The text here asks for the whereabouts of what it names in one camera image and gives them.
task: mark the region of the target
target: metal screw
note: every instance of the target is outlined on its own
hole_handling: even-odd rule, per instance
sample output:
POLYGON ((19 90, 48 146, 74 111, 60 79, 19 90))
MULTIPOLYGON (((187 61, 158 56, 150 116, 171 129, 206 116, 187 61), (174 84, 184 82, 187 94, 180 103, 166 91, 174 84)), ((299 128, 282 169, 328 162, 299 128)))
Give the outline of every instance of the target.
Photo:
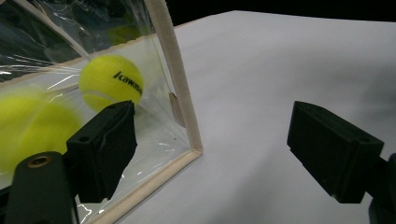
POLYGON ((32 159, 31 161, 29 161, 27 163, 27 167, 38 168, 38 167, 46 165, 50 161, 52 161, 52 158, 49 156, 39 156, 39 157, 36 157, 36 158, 32 159))

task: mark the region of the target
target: clear plastic film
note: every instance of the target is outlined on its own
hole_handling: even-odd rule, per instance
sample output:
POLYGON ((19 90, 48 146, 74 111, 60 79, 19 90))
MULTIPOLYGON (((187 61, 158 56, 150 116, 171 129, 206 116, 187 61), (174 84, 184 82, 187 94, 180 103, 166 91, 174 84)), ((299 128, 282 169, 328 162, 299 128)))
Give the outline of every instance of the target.
POLYGON ((142 75, 145 88, 134 116, 138 146, 111 200, 81 204, 77 198, 80 222, 88 222, 190 149, 186 130, 173 116, 169 70, 143 0, 0 1, 0 30, 0 113, 26 117, 14 118, 18 122, 0 119, 0 137, 13 139, 12 144, 0 140, 6 145, 0 146, 0 189, 12 180, 12 171, 1 169, 2 163, 10 160, 9 154, 21 153, 14 150, 14 144, 15 148, 41 147, 39 141, 61 141, 57 133, 31 127, 38 122, 37 113, 45 110, 49 114, 43 118, 47 123, 75 123, 79 127, 97 114, 84 102, 78 81, 81 69, 101 55, 123 56, 142 75), (70 114, 74 116, 71 119, 67 117, 70 114), (15 136, 20 128, 24 133, 47 136, 26 140, 24 135, 15 136))

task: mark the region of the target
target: kawasaki logo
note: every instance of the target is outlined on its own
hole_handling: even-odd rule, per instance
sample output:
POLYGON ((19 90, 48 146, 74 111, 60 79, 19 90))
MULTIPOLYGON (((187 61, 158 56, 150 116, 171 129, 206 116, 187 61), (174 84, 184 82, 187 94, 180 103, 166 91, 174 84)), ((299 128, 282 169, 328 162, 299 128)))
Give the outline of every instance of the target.
POLYGON ((122 74, 121 71, 119 71, 119 72, 114 76, 114 78, 117 79, 117 80, 119 80, 119 81, 121 81, 121 82, 124 82, 124 83, 128 84, 129 86, 131 86, 132 88, 134 88, 137 92, 139 92, 140 96, 142 95, 143 90, 142 90, 142 88, 139 86, 139 84, 135 83, 135 82, 134 82, 133 80, 131 80, 130 78, 124 76, 124 75, 122 74))

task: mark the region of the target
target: yellow tennis ball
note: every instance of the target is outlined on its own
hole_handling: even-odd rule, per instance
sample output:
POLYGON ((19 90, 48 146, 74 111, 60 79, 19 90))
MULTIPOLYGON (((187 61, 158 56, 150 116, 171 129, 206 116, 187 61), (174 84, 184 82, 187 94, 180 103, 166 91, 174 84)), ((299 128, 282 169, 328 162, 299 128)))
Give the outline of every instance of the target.
POLYGON ((66 105, 38 92, 0 96, 0 174, 12 175, 24 159, 45 151, 66 152, 81 120, 66 105))
POLYGON ((78 87, 85 103, 99 112, 108 105, 132 100, 137 105, 144 82, 137 66, 120 55, 91 60, 82 70, 78 87))

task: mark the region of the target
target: white tabletop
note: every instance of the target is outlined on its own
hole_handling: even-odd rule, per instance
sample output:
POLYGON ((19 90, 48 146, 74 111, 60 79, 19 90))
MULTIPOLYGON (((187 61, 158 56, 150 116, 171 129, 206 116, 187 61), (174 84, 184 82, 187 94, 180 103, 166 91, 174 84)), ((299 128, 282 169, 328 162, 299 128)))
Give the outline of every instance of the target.
POLYGON ((233 11, 176 28, 204 155, 119 223, 368 224, 286 144, 294 101, 323 106, 396 152, 396 23, 233 11))

